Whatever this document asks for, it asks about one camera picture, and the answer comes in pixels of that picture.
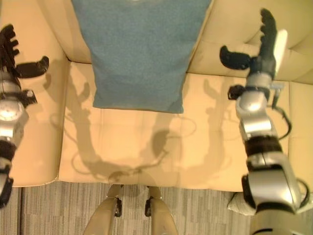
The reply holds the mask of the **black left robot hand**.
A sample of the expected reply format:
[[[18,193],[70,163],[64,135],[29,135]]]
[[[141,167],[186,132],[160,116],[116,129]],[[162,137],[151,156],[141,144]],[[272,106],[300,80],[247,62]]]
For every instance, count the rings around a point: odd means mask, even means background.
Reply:
[[[19,44],[12,24],[7,24],[0,31],[0,71],[7,72],[15,78],[33,78],[44,75],[49,68],[49,58],[43,56],[37,62],[16,64],[15,57],[20,53]]]

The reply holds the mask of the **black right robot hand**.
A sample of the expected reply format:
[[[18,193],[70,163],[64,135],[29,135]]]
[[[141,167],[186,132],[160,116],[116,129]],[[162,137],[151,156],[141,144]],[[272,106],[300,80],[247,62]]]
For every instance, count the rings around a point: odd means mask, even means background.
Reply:
[[[257,56],[251,57],[242,52],[229,51],[224,45],[220,48],[220,62],[232,70],[249,70],[248,75],[265,73],[275,78],[277,61],[274,56],[275,43],[278,35],[276,21],[268,9],[261,9],[260,48]]]

